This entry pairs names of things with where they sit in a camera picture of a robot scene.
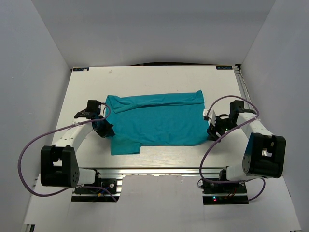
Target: white table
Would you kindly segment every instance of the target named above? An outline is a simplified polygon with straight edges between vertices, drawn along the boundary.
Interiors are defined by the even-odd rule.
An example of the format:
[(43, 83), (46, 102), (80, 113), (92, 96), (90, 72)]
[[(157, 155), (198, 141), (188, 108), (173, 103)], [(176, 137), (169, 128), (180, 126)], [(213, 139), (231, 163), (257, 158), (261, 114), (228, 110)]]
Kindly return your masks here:
[[(217, 70), (215, 66), (135, 66), (90, 67), (89, 71), (72, 72), (57, 128), (69, 125), (74, 115), (84, 109), (88, 100), (105, 101), (107, 95), (120, 97), (203, 91), (205, 106), (221, 96), (240, 96), (234, 70)], [(229, 103), (223, 99), (214, 109), (229, 114)], [(55, 134), (53, 142), (65, 132)], [(80, 167), (198, 167), (212, 142), (198, 146), (142, 146), (140, 154), (111, 156), (109, 139), (94, 131), (76, 153)], [(227, 136), (205, 160), (205, 167), (223, 167), (241, 162), (247, 138), (241, 130)]]
[[(223, 95), (240, 96), (234, 71), (216, 70), (215, 66), (90, 67), (89, 71), (72, 72), (57, 128), (70, 124), (89, 99), (105, 101), (108, 94), (124, 97), (199, 89), (203, 91), (206, 107)], [(231, 101), (233, 99), (217, 103), (216, 112), (229, 113)], [(63, 133), (56, 134), (54, 142)], [(110, 141), (91, 132), (76, 156), (80, 167), (89, 168), (196, 168), (210, 144), (142, 147), (137, 155), (111, 156)], [(242, 130), (233, 132), (209, 154), (204, 166), (239, 163), (246, 144)], [(25, 224), (35, 224), (34, 232), (288, 232), (300, 229), (283, 177), (267, 180), (264, 193), (249, 205), (221, 206), (202, 205), (202, 193), (196, 187), (198, 179), (198, 176), (127, 175), (118, 203), (71, 202), (71, 189), (49, 198), (32, 196)], [(254, 180), (246, 185), (252, 197), (262, 183)], [(40, 193), (55, 189), (43, 187), (40, 179), (35, 187)]]

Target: teal t-shirt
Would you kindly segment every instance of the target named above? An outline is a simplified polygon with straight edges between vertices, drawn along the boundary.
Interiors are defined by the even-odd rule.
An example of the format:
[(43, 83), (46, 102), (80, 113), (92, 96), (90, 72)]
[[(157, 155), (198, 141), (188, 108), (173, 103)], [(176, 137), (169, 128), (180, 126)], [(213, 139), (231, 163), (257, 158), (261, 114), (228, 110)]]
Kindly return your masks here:
[(106, 104), (112, 109), (107, 121), (115, 133), (112, 155), (137, 154), (142, 145), (198, 145), (207, 140), (201, 90), (124, 98), (109, 95)]

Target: teal cloth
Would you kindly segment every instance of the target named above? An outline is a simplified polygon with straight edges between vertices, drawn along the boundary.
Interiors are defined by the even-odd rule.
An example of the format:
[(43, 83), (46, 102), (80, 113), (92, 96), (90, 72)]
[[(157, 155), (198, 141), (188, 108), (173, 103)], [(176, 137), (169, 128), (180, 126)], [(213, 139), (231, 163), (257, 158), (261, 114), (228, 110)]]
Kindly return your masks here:
[(198, 145), (207, 139), (201, 90), (124, 98), (109, 95), (106, 104), (112, 109), (107, 121), (115, 133), (112, 155), (137, 154), (142, 145)]

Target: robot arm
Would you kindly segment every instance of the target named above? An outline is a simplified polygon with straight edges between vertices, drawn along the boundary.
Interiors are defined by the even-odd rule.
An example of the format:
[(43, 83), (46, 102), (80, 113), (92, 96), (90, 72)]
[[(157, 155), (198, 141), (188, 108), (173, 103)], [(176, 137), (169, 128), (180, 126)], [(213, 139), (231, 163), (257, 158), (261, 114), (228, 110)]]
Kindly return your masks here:
[[(89, 100), (87, 108), (74, 116), (73, 124), (90, 119), (103, 118), (101, 102)], [(75, 152), (85, 137), (94, 130), (102, 138), (113, 136), (113, 125), (106, 120), (85, 123), (70, 128), (52, 146), (44, 146), (41, 150), (41, 183), (44, 186), (74, 188), (81, 184), (93, 184), (96, 172), (78, 167)]]
[[(208, 140), (217, 140), (225, 131), (255, 117), (255, 111), (244, 108), (243, 101), (230, 103), (230, 114), (216, 116), (210, 114), (210, 126), (207, 129)], [(267, 130), (259, 120), (242, 127), (248, 140), (242, 163), (227, 167), (222, 172), (222, 180), (249, 180), (254, 178), (279, 178), (282, 175), (285, 138), (276, 136)]]

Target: white wall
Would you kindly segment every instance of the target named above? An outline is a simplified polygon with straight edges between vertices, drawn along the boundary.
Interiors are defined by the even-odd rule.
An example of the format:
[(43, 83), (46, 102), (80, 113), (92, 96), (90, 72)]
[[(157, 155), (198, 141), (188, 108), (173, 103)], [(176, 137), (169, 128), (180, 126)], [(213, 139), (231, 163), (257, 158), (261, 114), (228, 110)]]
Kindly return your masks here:
[(275, 0), (32, 0), (72, 66), (242, 63)]
[(303, 231), (309, 231), (308, 57), (309, 2), (277, 0), (242, 65), (262, 121), (286, 138), (283, 176)]
[[(20, 231), (30, 194), (17, 174), (23, 146), (56, 126), (70, 70), (30, 0), (0, 1), (0, 227)], [(22, 170), (33, 185), (41, 139)]]

